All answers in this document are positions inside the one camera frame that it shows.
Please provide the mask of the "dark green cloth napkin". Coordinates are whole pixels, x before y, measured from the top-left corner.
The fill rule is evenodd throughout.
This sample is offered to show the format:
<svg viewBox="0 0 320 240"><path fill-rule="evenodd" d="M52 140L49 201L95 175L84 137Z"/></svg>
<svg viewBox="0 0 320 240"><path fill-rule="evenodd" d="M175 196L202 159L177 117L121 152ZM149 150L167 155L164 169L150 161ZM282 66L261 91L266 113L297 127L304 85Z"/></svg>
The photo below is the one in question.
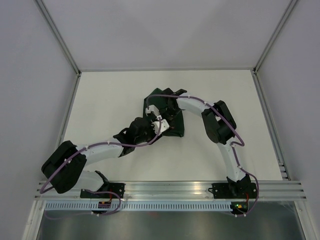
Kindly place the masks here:
<svg viewBox="0 0 320 240"><path fill-rule="evenodd" d="M148 95L143 101L143 108L149 105L155 105L161 115L161 109L165 107L165 101L160 99L159 96L151 97L151 95L160 95L160 88L155 88L150 95ZM170 129L165 131L162 135L166 137L183 137L185 133L184 122L168 122Z"/></svg>

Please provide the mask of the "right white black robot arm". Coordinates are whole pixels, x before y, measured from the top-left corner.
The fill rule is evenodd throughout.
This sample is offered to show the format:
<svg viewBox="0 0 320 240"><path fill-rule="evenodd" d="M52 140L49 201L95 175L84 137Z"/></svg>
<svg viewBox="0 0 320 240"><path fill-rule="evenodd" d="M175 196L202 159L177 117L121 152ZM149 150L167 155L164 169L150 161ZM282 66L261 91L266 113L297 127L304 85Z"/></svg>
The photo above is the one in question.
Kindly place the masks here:
<svg viewBox="0 0 320 240"><path fill-rule="evenodd" d="M205 133L217 144L227 173L227 183L212 185L214 197L235 199L256 196L257 185L251 181L251 174L241 166L236 152L236 146L243 147L245 143L237 133L237 124L224 101L210 104L182 89L180 92L157 94L153 97L165 99L167 107L161 115L169 120L182 110L202 118Z"/></svg>

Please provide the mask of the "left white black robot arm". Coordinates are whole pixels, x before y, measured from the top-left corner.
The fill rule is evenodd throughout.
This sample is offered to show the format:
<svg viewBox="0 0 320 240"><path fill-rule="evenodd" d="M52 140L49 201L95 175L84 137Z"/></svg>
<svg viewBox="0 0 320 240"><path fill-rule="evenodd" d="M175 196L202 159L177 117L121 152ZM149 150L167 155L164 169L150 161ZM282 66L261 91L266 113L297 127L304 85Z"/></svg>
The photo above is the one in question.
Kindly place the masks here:
<svg viewBox="0 0 320 240"><path fill-rule="evenodd" d="M166 129L167 124L160 116L156 119L137 117L129 127L102 142L81 145L64 141L41 167L47 181L40 193L54 189L64 194L70 190L85 189L98 198L106 197L109 193L108 179L98 170L85 171L84 168L102 160L126 156L136 148L150 145Z"/></svg>

